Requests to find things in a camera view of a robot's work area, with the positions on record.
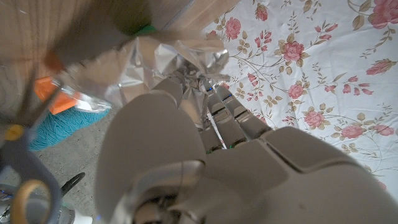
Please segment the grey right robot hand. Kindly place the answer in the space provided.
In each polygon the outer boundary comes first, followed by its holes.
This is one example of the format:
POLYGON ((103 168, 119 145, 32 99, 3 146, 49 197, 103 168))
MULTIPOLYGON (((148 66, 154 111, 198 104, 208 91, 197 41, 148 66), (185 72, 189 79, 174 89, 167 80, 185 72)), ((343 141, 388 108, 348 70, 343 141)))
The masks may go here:
MULTIPOLYGON (((9 224, 11 222, 11 205, 14 198, 14 192, 17 187, 1 184, 1 224, 9 224)), ((30 195, 27 206, 26 215, 29 223, 40 223, 44 218, 44 212, 47 211, 49 205, 47 199, 39 194, 30 195)), ((73 224, 75 221, 75 211, 67 207, 61 206, 58 212, 58 224, 73 224)))

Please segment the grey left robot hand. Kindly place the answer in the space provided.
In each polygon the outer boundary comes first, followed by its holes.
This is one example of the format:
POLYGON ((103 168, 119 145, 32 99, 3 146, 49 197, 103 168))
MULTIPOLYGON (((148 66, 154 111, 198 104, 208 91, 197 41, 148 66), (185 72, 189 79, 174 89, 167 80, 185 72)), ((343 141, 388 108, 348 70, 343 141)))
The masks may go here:
POLYGON ((354 159, 299 129, 273 130, 207 87, 214 126, 164 80, 104 136, 95 204, 107 223, 396 223, 397 202, 354 159))

